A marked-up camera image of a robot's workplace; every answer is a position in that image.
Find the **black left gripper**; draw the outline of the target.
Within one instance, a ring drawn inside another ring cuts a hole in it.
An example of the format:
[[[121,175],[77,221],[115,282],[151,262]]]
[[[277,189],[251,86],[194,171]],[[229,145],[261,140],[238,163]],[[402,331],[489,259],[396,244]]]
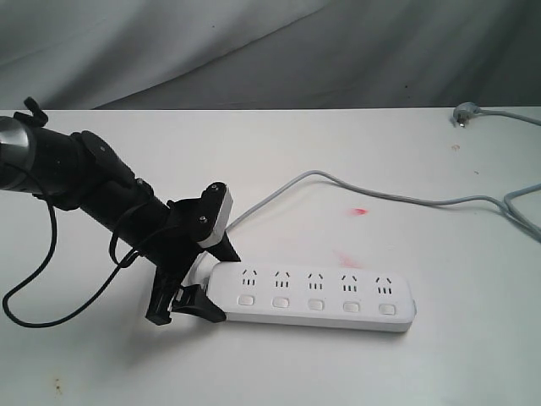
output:
[[[208,298],[201,285],[183,285],[195,260],[204,252],[219,262],[241,261],[227,233],[218,244],[206,250],[194,241],[195,208],[199,198],[163,204],[152,196],[144,209],[145,219],[154,221],[152,227],[155,230],[143,244],[143,253],[156,264],[145,318],[158,326],[170,323],[172,312],[193,315],[212,323],[226,320],[225,312]]]

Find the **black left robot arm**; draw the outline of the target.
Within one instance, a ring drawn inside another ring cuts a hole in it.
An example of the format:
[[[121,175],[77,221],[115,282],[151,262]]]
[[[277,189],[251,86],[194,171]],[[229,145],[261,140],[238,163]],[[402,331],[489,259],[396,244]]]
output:
[[[25,111],[1,119],[1,187],[27,193],[46,203],[50,215],[81,210],[107,228],[108,251],[118,242],[129,246],[114,260],[117,270],[143,257],[156,268],[148,321],[166,325],[172,313],[218,323],[226,315],[184,278],[199,255],[219,261],[239,257],[227,236],[232,209],[229,188],[210,184],[198,198],[160,201],[152,187],[121,160],[98,135],[84,130],[61,134],[50,130],[38,103],[25,99]]]

